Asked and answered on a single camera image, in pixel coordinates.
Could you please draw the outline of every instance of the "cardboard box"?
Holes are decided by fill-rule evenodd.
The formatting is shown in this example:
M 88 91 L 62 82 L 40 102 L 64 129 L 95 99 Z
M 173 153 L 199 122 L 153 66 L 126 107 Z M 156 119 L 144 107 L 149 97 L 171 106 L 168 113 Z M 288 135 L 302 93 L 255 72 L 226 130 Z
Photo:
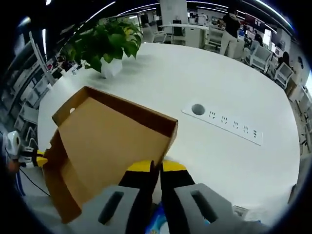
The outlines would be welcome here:
M 177 131 L 176 119 L 90 87 L 52 118 L 58 129 L 43 172 L 63 223 L 78 217 L 83 203 L 105 187 L 118 184 L 134 162 L 159 165 Z

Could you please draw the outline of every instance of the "cable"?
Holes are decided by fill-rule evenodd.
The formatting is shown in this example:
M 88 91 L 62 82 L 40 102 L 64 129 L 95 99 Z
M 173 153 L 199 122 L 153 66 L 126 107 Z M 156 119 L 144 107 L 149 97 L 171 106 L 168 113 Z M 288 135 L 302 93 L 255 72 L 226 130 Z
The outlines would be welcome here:
M 43 193 L 45 193 L 45 194 L 47 194 L 48 196 L 50 196 L 48 193 L 46 193 L 42 188 L 40 188 L 37 184 L 35 184 L 29 177 L 28 177 L 28 175 L 26 175 L 26 173 L 22 170 L 22 169 L 20 169 L 20 171 L 21 172 L 23 172 L 23 174 L 27 177 L 27 179 L 29 179 L 29 181 L 33 184 L 33 185 L 35 185 L 38 189 L 40 189 Z

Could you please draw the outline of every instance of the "desk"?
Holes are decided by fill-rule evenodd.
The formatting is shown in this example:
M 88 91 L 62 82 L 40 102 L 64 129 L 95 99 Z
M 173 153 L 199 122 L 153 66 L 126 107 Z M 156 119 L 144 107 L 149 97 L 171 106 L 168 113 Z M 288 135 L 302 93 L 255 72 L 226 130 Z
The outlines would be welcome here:
M 209 30 L 209 27 L 206 26 L 180 23 L 167 24 L 161 27 L 185 28 L 185 45 L 194 48 L 204 48 L 206 41 L 206 30 Z
M 187 46 L 142 44 L 136 60 L 125 56 L 122 63 L 115 79 L 81 68 L 76 76 L 55 83 L 39 108 L 40 150 L 57 129 L 51 116 L 89 85 L 178 119 L 167 159 L 184 164 L 196 183 L 233 205 L 265 206 L 269 212 L 264 223 L 278 218 L 297 182 L 300 155 L 297 125 L 282 89 L 241 62 Z M 263 132 L 263 144 L 182 113 L 194 99 L 244 117 Z

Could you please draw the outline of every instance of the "man in black shirt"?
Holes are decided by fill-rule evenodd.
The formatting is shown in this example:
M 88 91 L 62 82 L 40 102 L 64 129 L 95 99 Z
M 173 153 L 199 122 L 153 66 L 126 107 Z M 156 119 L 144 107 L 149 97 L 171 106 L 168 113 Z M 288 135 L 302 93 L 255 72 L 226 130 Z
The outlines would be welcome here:
M 240 28 L 240 23 L 236 18 L 236 8 L 229 7 L 228 13 L 223 17 L 220 27 L 225 23 L 225 32 L 221 40 L 220 54 L 225 55 L 226 49 L 229 47 L 227 56 L 234 57 L 234 52 L 237 44 L 237 31 Z

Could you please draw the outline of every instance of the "potted plant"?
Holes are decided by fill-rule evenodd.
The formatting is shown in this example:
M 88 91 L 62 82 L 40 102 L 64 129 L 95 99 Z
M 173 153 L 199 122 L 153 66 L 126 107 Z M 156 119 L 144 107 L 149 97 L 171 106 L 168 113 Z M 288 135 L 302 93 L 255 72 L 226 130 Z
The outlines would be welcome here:
M 142 33 L 137 26 L 125 22 L 108 22 L 105 25 L 77 32 L 65 48 L 68 60 L 93 68 L 105 78 L 112 78 L 122 69 L 123 54 L 136 58 L 141 46 Z

